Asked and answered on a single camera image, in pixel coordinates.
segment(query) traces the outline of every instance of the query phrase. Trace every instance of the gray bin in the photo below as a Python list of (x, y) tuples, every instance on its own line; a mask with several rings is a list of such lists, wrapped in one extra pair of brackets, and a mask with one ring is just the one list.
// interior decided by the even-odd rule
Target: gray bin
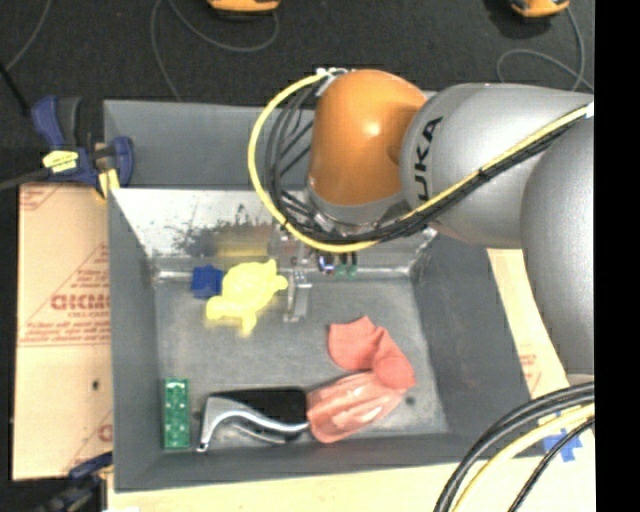
[[(272, 247), (271, 219), (246, 171), (258, 114), (105, 102), (105, 138), (131, 137), (136, 155), (130, 187), (110, 197), (117, 491), (450, 463), (529, 399), (486, 250), (429, 233), (363, 251), (354, 281), (311, 273), (309, 315), (299, 322), (283, 321), (279, 295), (247, 339), (206, 325), (204, 303), (189, 289), (193, 267), (264, 259)], [(291, 184), (302, 184), (305, 165)], [(245, 256), (221, 250), (238, 244)], [(326, 353), (326, 328), (364, 314), (389, 330), (416, 370), (418, 385), (392, 415), (331, 445), (303, 436), (284, 446), (195, 452), (208, 393), (312, 389), (346, 375)], [(192, 450), (163, 449), (165, 377), (190, 381)]]

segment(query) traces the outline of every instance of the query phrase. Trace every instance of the wire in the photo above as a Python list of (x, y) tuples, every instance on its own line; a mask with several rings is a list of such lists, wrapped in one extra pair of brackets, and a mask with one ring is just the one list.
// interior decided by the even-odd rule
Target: wire
[(40, 19), (38, 20), (36, 27), (33, 29), (31, 36), (29, 37), (29, 39), (27, 39), (27, 42), (22, 46), (22, 48), (18, 51), (18, 53), (15, 54), (13, 59), (9, 61), (9, 64), (6, 65), (7, 71), (10, 71), (11, 68), (15, 66), (20, 61), (20, 59), (22, 59), (24, 54), (27, 53), (27, 51), (29, 51), (29, 48), (31, 48), (31, 46), (33, 45), (34, 41), (38, 37), (38, 34), (40, 33), (40, 30), (42, 29), (42, 26), (44, 25), (44, 22), (49, 16), (49, 11), (51, 10), (51, 4), (53, 4), (53, 0), (47, 0), (47, 3), (45, 4), (44, 9), (42, 10), (42, 14), (40, 15)]
[[(187, 18), (185, 18), (184, 14), (182, 14), (182, 12), (176, 7), (176, 5), (173, 2), (173, 0), (166, 0), (166, 1), (169, 4), (169, 6), (171, 7), (171, 9), (173, 10), (173, 12), (176, 15), (176, 17), (182, 22), (182, 24), (189, 31), (191, 31), (193, 34), (198, 36), (200, 39), (202, 39), (206, 43), (214, 45), (214, 46), (216, 46), (216, 47), (218, 47), (218, 48), (220, 48), (222, 50), (226, 50), (226, 51), (230, 51), (230, 52), (236, 52), (236, 53), (254, 53), (254, 52), (259, 52), (259, 51), (264, 50), (264, 49), (268, 48), (269, 46), (271, 46), (271, 44), (276, 40), (276, 38), (278, 37), (278, 35), (280, 33), (280, 19), (278, 17), (278, 14), (275, 11), (272, 11), (271, 12), (271, 17), (273, 18), (274, 28), (273, 28), (273, 32), (272, 32), (271, 36), (265, 42), (260, 43), (260, 44), (255, 45), (255, 46), (246, 46), (246, 47), (245, 46), (233, 46), (233, 45), (230, 45), (230, 44), (222, 43), (220, 41), (212, 39), (211, 37), (203, 34), (198, 29), (196, 29), (191, 23), (189, 23)], [(157, 41), (157, 35), (156, 35), (156, 27), (157, 27), (157, 21), (156, 20), (157, 20), (157, 17), (158, 17), (158, 8), (160, 7), (160, 4), (162, 2), (163, 2), (163, 0), (157, 0), (156, 3), (153, 6), (153, 9), (151, 10), (151, 17), (150, 17), (150, 20), (149, 20), (149, 29), (150, 29), (150, 33), (151, 33), (151, 48), (153, 50), (153, 55), (154, 55), (154, 57), (156, 59), (156, 62), (158, 63), (158, 68), (160, 69), (160, 72), (162, 73), (162, 76), (163, 76), (167, 86), (169, 87), (169, 89), (171, 89), (171, 93), (176, 98), (176, 100), (183, 101), (182, 97), (178, 93), (178, 90), (176, 89), (176, 86), (174, 85), (173, 81), (169, 77), (169, 74), (167, 73), (166, 66), (164, 65), (164, 61), (162, 60), (162, 57), (160, 56), (160, 51), (158, 50), (158, 41)]]
[(508, 57), (514, 56), (514, 55), (528, 55), (530, 57), (536, 57), (542, 60), (545, 60), (547, 62), (550, 62), (551, 64), (559, 67), (560, 69), (562, 69), (565, 73), (568, 73), (569, 75), (573, 76), (576, 80), (574, 82), (574, 84), (571, 86), (571, 91), (575, 91), (578, 86), (580, 84), (584, 84), (591, 92), (594, 92), (594, 87), (593, 85), (591, 85), (589, 82), (587, 82), (584, 79), (584, 67), (585, 67), (585, 62), (584, 62), (584, 38), (582, 36), (582, 32), (580, 31), (580, 27), (578, 26), (578, 22), (575, 19), (575, 16), (573, 15), (573, 12), (571, 11), (571, 8), (567, 7), (566, 9), (567, 11), (567, 16), (569, 17), (569, 21), (571, 22), (571, 26), (573, 27), (573, 31), (576, 35), (576, 43), (578, 45), (578, 68), (579, 71), (575, 72), (573, 69), (571, 69), (569, 66), (563, 64), (562, 62), (560, 62), (557, 59), (554, 59), (553, 57), (542, 53), (542, 52), (538, 52), (535, 50), (527, 50), (527, 49), (516, 49), (516, 50), (510, 50), (506, 53), (503, 53), (500, 58), (498, 59), (498, 63), (496, 64), (496, 75), (498, 76), (498, 79), (501, 82), (505, 82), (505, 79), (502, 75), (502, 72), (500, 71), (500, 68), (502, 66), (502, 63), (504, 62), (504, 60)]
[(487, 429), (460, 461), (458, 467), (444, 485), (434, 511), (445, 512), (450, 510), (453, 499), (472, 466), (501, 439), (512, 432), (521, 432), (526, 425), (550, 414), (593, 402), (594, 391), (595, 384), (593, 382), (572, 386), (536, 398), (506, 414)]
[(151, 31), (151, 48), (153, 49), (153, 55), (156, 58), (156, 62), (158, 63), (158, 67), (160, 68), (160, 72), (162, 73), (162, 76), (164, 77), (164, 81), (169, 86), (169, 89), (171, 89), (171, 92), (174, 95), (174, 97), (178, 101), (182, 101), (182, 97), (178, 93), (178, 90), (176, 89), (176, 86), (173, 85), (173, 81), (169, 77), (169, 74), (167, 73), (167, 70), (166, 70), (166, 68), (164, 66), (164, 62), (162, 61), (162, 57), (160, 56), (160, 52), (158, 51), (158, 42), (156, 41), (156, 17), (158, 15), (158, 8), (160, 7), (160, 4), (162, 3), (162, 1), (163, 0), (157, 0), (156, 3), (153, 6), (153, 9), (151, 10), (151, 18), (150, 18), (150, 21), (149, 21), (149, 25), (150, 25), (149, 29)]
[(460, 498), (455, 504), (453, 508), (453, 512), (459, 512), (462, 509), (463, 504), (468, 500), (469, 496), (473, 489), (478, 486), (478, 483), (482, 481), (483, 478), (491, 472), (495, 472), (495, 468), (500, 464), (504, 463), (506, 460), (509, 460), (519, 453), (523, 452), (531, 445), (537, 443), (544, 437), (557, 432), (562, 428), (567, 428), (569, 426), (575, 425), (577, 422), (582, 422), (584, 420), (590, 419), (595, 414), (595, 405), (585, 405), (580, 407), (577, 410), (573, 410), (567, 412), (566, 414), (555, 418), (548, 423), (545, 423), (530, 432), (527, 432), (523, 436), (516, 439), (513, 443), (508, 445), (506, 448), (503, 448), (500, 452), (494, 455), (493, 458), (489, 460), (478, 473), (473, 477), (471, 482), (465, 487), (464, 491), (460, 495)]
[(319, 82), (320, 80), (324, 80), (330, 75), (331, 74), (328, 71), (319, 71), (313, 75), (310, 75), (306, 78), (298, 80), (297, 82), (291, 84), (286, 89), (280, 91), (267, 104), (265, 109), (258, 116), (258, 119), (256, 120), (253, 126), (253, 129), (251, 131), (251, 137), (249, 138), (249, 144), (247, 149), (249, 177), (251, 178), (251, 183), (253, 184), (253, 188), (255, 189), (256, 193), (258, 194), (258, 197), (260, 197), (260, 200), (265, 205), (269, 213), (271, 213), (273, 218), (276, 219), (280, 224), (282, 224), (282, 226), (287, 231), (289, 231), (289, 233), (295, 236), (298, 240), (319, 251), (337, 252), (337, 253), (353, 252), (353, 251), (359, 251), (359, 250), (371, 247), (372, 245), (375, 245), (376, 242), (368, 241), (368, 242), (359, 242), (355, 244), (335, 245), (335, 244), (318, 242), (304, 235), (303, 233), (298, 231), (294, 226), (292, 226), (289, 223), (288, 219), (282, 214), (282, 212), (280, 212), (280, 210), (278, 210), (275, 207), (275, 205), (273, 204), (273, 201), (271, 200), (271, 197), (267, 194), (267, 192), (262, 187), (262, 184), (260, 183), (260, 177), (258, 175), (258, 168), (256, 165), (256, 148), (258, 145), (258, 137), (262, 132), (262, 127), (264, 126), (265, 122), (267, 121), (271, 113), (276, 109), (276, 107), (280, 103), (282, 103), (287, 97), (289, 97), (296, 91), (304, 87), (307, 87), (308, 85)]
[(576, 427), (575, 429), (573, 429), (571, 432), (569, 432), (566, 436), (564, 436), (562, 439), (560, 439), (551, 450), (549, 450), (545, 456), (542, 458), (542, 460), (540, 461), (540, 463), (538, 464), (538, 466), (536, 467), (536, 469), (534, 469), (533, 473), (531, 474), (531, 476), (529, 477), (529, 479), (527, 480), (527, 482), (524, 484), (524, 486), (522, 487), (522, 489), (520, 490), (520, 492), (518, 493), (518, 496), (516, 496), (516, 499), (513, 501), (513, 503), (511, 504), (511, 506), (509, 507), (509, 510), (507, 512), (516, 512), (516, 510), (518, 510), (520, 508), (520, 505), (522, 505), (522, 503), (524, 502), (525, 498), (527, 497), (527, 495), (531, 492), (531, 489), (533, 489), (533, 486), (535, 485), (535, 483), (538, 481), (538, 479), (540, 478), (540, 476), (542, 476), (542, 473), (545, 471), (545, 469), (547, 469), (547, 467), (549, 466), (549, 464), (551, 463), (551, 461), (553, 460), (553, 458), (572, 440), (575, 439), (576, 437), (578, 437), (580, 434), (582, 434), (582, 432), (584, 432), (585, 430), (587, 430), (588, 428), (590, 428), (592, 425), (595, 424), (595, 417), (592, 417), (590, 419), (588, 419), (587, 421), (585, 421), (584, 423), (582, 423), (581, 425), (579, 425), (578, 427)]
[[(294, 99), (292, 104), (288, 104), (282, 109), (276, 119), (271, 136), (269, 137), (265, 168), (265, 184), (269, 193), (267, 193), (260, 184), (260, 178), (258, 176), (257, 166), (255, 163), (257, 140), (266, 119), (282, 102), (304, 87), (317, 87), (321, 80), (330, 76), (333, 76), (331, 72), (323, 70), (316, 75), (299, 80), (281, 91), (269, 102), (267, 107), (258, 117), (252, 131), (252, 137), (248, 148), (248, 166), (249, 175), (258, 196), (262, 202), (265, 203), (265, 206), (272, 216), (280, 224), (282, 224), (293, 236), (312, 248), (320, 251), (336, 253), (355, 252), (366, 249), (380, 242), (393, 240), (401, 236), (409, 236), (421, 229), (424, 229), (424, 227), (428, 225), (428, 222), (433, 218), (441, 215), (446, 208), (451, 207), (482, 184), (494, 178), (501, 172), (512, 168), (515, 164), (533, 156), (543, 149), (546, 149), (549, 144), (555, 140), (555, 138), (564, 133), (567, 129), (573, 126), (573, 124), (585, 117), (589, 117), (593, 107), (593, 103), (590, 103), (561, 116), (552, 123), (549, 123), (528, 137), (525, 137), (501, 155), (498, 155), (490, 162), (483, 165), (480, 169), (470, 173), (440, 194), (431, 198), (429, 201), (421, 204), (411, 212), (393, 219), (391, 222), (382, 226), (374, 227), (371, 230), (367, 230), (359, 234), (350, 235), (327, 231), (326, 229), (322, 229), (317, 222), (314, 222), (315, 227), (313, 225), (307, 225), (304, 230), (299, 230), (293, 226), (296, 222), (300, 222), (299, 218), (296, 215), (292, 215), (291, 212), (287, 212), (286, 208), (282, 208), (282, 193), (279, 189), (280, 172), (278, 172), (278, 170), (280, 169), (279, 160), (282, 157), (283, 151), (283, 138), (294, 137), (287, 133), (287, 126), (291, 123), (293, 112), (300, 108), (305, 96), (298, 96)], [(278, 140), (275, 150), (276, 162), (275, 165), (272, 166), (272, 153), (274, 151), (273, 146), (275, 140)], [(309, 219), (313, 219), (314, 212), (310, 212), (308, 217)]]
[(22, 185), (24, 183), (29, 183), (31, 181), (40, 181), (40, 180), (44, 180), (49, 176), (49, 170), (48, 169), (38, 169), (36, 171), (33, 172), (28, 172), (25, 174), (22, 174), (20, 176), (16, 176), (15, 178), (10, 178), (8, 180), (5, 181), (0, 181), (0, 192), (2, 192), (3, 190), (7, 190), (10, 188), (15, 188), (19, 185)]
[(18, 105), (20, 105), (20, 110), (22, 112), (22, 115), (24, 117), (29, 117), (30, 111), (31, 111), (29, 102), (26, 100), (22, 92), (20, 92), (20, 89), (18, 89), (18, 86), (15, 84), (15, 82), (11, 78), (11, 75), (9, 74), (9, 71), (7, 71), (7, 69), (5, 68), (4, 64), (2, 64), (2, 62), (0, 62), (0, 78), (4, 80), (4, 83), (7, 85), (7, 87), (11, 91), (11, 94), (13, 94), (13, 97), (15, 98), (16, 102), (18, 103)]
[(185, 27), (187, 27), (196, 36), (198, 36), (200, 39), (204, 40), (209, 44), (212, 44), (214, 46), (217, 46), (218, 48), (221, 48), (223, 50), (227, 50), (230, 52), (239, 52), (239, 53), (259, 52), (271, 46), (271, 44), (276, 40), (276, 38), (278, 37), (278, 34), (280, 33), (280, 19), (278, 18), (278, 14), (276, 13), (276, 11), (271, 11), (271, 17), (273, 18), (273, 32), (265, 42), (255, 46), (233, 46), (230, 44), (222, 43), (220, 41), (212, 39), (207, 35), (203, 34), (198, 29), (196, 29), (191, 23), (189, 23), (189, 21), (187, 21), (184, 15), (178, 10), (176, 5), (173, 3), (173, 0), (167, 0), (167, 2), (169, 3), (169, 6), (173, 9), (173, 12), (176, 14), (176, 16), (185, 25)]

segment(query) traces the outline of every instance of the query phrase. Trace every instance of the yellow plastic duck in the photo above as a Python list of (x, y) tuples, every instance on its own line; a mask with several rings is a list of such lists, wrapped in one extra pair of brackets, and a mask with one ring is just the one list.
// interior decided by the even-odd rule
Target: yellow plastic duck
[(222, 294), (208, 300), (207, 318), (238, 317), (242, 320), (242, 334), (248, 335), (258, 321), (256, 313), (288, 284), (285, 277), (276, 274), (275, 260), (240, 263), (222, 279)]

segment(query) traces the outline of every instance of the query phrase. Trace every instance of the pink sponge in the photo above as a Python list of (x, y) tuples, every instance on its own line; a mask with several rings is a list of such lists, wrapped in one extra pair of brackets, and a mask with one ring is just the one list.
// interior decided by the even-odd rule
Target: pink sponge
[(413, 367), (384, 327), (367, 316), (347, 324), (332, 324), (328, 337), (329, 355), (346, 370), (373, 370), (393, 389), (415, 386)]
[(333, 443), (381, 420), (402, 401), (374, 372), (358, 372), (307, 394), (307, 418), (313, 436)]

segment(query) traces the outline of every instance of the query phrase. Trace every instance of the green block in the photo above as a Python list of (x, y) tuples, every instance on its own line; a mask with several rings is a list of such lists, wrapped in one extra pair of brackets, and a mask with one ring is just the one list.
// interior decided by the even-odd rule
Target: green block
[(164, 379), (165, 448), (189, 448), (191, 444), (191, 420), (189, 416), (189, 380)]

